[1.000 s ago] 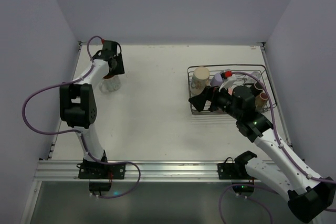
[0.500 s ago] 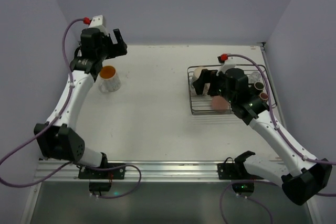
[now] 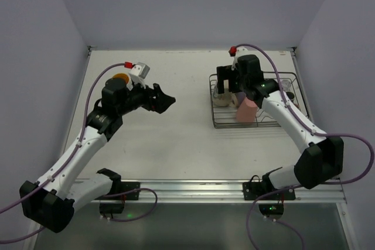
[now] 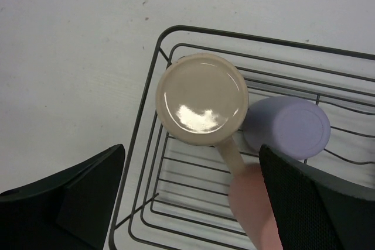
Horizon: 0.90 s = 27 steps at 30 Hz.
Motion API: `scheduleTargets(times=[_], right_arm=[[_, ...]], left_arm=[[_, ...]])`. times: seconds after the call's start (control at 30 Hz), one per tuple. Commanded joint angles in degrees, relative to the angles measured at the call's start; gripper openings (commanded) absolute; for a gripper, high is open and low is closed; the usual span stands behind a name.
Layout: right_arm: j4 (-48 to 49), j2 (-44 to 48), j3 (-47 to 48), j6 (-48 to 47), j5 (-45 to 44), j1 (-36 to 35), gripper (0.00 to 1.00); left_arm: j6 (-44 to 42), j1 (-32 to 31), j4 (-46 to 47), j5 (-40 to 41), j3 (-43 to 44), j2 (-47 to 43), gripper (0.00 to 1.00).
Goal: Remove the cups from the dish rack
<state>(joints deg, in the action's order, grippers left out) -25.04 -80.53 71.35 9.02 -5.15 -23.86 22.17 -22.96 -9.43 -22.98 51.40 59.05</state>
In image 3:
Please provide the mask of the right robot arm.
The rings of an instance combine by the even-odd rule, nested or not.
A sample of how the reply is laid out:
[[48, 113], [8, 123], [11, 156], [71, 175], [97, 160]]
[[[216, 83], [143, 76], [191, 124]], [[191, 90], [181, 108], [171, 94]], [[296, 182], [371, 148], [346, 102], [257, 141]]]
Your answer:
[[288, 186], [312, 189], [341, 174], [344, 143], [340, 137], [327, 137], [287, 97], [276, 79], [265, 78], [260, 60], [253, 54], [235, 59], [230, 66], [216, 69], [217, 89], [243, 92], [246, 97], [271, 115], [293, 140], [300, 152], [294, 165], [280, 167], [262, 176], [262, 188], [267, 192]]

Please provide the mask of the white floral mug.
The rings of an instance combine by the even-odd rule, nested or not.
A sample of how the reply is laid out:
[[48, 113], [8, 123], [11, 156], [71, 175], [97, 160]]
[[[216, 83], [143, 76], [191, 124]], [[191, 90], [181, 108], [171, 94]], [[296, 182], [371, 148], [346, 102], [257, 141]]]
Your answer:
[[126, 74], [126, 73], [118, 73], [118, 74], [115, 74], [113, 76], [113, 78], [120, 78], [120, 79], [124, 80], [125, 83], [126, 83], [127, 88], [129, 90], [132, 89], [132, 81], [131, 81], [131, 79], [130, 79], [130, 77], [129, 77], [128, 74]]

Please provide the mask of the beige patterned mug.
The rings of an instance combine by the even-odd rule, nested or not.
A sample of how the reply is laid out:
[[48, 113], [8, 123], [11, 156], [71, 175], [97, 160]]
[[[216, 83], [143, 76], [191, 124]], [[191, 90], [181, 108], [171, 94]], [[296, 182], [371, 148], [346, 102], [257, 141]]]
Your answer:
[[224, 93], [220, 94], [218, 86], [215, 85], [212, 92], [212, 100], [213, 104], [218, 107], [234, 107], [233, 93], [228, 88], [225, 88]]

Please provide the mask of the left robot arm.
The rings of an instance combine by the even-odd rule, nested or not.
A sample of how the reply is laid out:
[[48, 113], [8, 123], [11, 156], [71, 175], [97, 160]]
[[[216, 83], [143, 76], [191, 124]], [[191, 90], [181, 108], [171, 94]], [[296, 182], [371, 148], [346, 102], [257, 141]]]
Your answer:
[[55, 232], [64, 230], [74, 213], [94, 199], [121, 197], [121, 176], [100, 169], [93, 178], [75, 186], [78, 175], [123, 125], [124, 115], [138, 109], [164, 113], [175, 98], [166, 95], [159, 84], [136, 84], [129, 89], [125, 80], [114, 77], [105, 82], [101, 98], [87, 115], [75, 142], [60, 159], [34, 183], [19, 189], [23, 214]]

